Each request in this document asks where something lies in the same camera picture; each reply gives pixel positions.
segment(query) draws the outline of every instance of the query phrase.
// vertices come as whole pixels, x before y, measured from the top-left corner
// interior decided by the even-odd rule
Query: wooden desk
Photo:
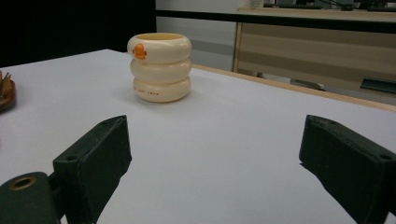
[[[380,21],[396,26],[395,13],[286,8],[239,8],[239,13],[315,22]],[[360,88],[365,77],[396,81],[395,39],[396,34],[239,23],[233,70],[396,98],[394,93]]]
[[[186,98],[154,104],[135,96],[130,61],[100,50],[2,68],[17,104],[0,115],[0,183],[52,173],[52,160],[95,124],[126,115],[133,161],[99,223],[347,224],[352,218],[300,165],[305,116],[336,120],[396,152],[395,106],[199,65]]]

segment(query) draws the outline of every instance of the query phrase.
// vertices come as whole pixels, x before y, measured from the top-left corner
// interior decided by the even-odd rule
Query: dark partition
[[[0,67],[99,49],[126,51],[156,32],[155,0],[9,1],[0,4]]]

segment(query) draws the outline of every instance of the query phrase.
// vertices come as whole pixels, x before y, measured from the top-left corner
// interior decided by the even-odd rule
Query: gray wall
[[[246,0],[156,0],[160,10],[235,13]],[[157,32],[185,35],[192,43],[193,63],[232,71],[235,22],[157,18]]]

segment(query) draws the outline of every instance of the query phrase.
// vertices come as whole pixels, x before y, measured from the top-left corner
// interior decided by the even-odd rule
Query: cup opening
[[[172,40],[183,38],[183,35],[178,34],[165,34],[165,33],[153,33],[153,34],[142,34],[137,35],[136,38],[144,40]]]

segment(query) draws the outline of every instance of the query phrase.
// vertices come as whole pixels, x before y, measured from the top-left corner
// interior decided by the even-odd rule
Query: cream-colored cup
[[[177,63],[141,63],[131,60],[131,73],[140,81],[151,84],[168,84],[187,77],[191,70],[191,61],[186,59]]]
[[[150,33],[135,35],[127,45],[128,53],[144,63],[175,63],[189,58],[191,42],[179,34]]]
[[[191,89],[190,77],[170,84],[151,84],[134,78],[134,92],[143,100],[165,103],[172,102],[186,96]]]

